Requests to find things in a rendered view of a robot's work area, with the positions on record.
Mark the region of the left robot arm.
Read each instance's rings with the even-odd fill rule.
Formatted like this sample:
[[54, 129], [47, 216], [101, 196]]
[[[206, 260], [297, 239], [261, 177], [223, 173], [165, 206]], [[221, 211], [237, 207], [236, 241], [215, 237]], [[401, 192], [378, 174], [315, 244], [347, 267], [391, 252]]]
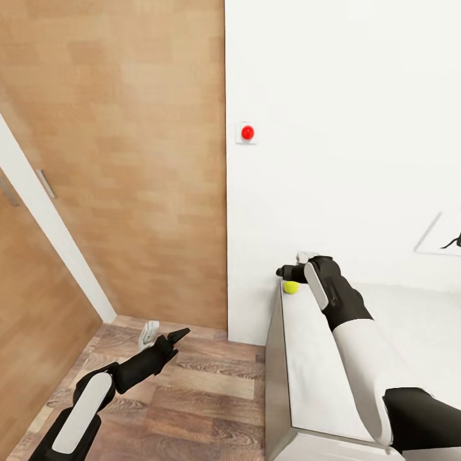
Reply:
[[189, 328], [177, 330], [153, 343], [158, 328], [159, 321], [145, 324], [138, 339], [139, 354], [130, 360], [112, 362], [80, 379], [73, 407], [62, 410], [28, 461], [85, 461], [102, 423], [97, 413], [113, 401], [116, 391], [123, 394], [152, 374], [160, 374], [179, 352], [174, 344], [190, 332]]

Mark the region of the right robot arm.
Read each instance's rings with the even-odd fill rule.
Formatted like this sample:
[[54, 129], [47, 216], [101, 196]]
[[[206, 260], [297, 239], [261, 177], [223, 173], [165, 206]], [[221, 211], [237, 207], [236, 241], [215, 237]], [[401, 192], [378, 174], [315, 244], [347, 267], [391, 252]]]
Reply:
[[296, 259], [276, 275], [309, 284], [371, 437], [406, 461], [461, 461], [461, 410], [439, 401], [398, 353], [333, 257], [298, 251]]

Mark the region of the tennis ball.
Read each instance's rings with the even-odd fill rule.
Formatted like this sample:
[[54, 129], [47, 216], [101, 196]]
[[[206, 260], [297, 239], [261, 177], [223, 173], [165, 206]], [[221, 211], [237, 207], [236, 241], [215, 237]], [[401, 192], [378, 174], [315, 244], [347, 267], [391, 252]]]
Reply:
[[293, 281], [285, 281], [284, 289], [289, 294], [295, 294], [298, 291], [298, 283]]

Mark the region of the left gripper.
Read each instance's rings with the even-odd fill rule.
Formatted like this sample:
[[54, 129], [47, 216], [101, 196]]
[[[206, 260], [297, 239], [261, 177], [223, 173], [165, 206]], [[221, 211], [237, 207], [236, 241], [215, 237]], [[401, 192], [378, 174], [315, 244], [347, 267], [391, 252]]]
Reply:
[[164, 335], [159, 336], [153, 346], [144, 349], [139, 354], [133, 356], [140, 368], [140, 381], [144, 381], [147, 377], [154, 374], [154, 376], [162, 372], [170, 359], [175, 357], [179, 352], [174, 349], [174, 344], [181, 340], [190, 332], [189, 328], [177, 330], [169, 333], [167, 339]]

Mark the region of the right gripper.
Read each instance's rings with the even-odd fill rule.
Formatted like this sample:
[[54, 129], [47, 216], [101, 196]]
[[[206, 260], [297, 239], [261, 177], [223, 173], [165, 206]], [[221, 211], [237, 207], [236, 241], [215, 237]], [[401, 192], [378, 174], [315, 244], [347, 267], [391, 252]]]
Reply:
[[284, 281], [293, 281], [299, 284], [304, 284], [305, 282], [299, 275], [300, 268], [302, 267], [301, 264], [294, 266], [294, 265], [283, 265], [282, 268], [279, 268], [276, 271], [276, 275], [282, 277]]

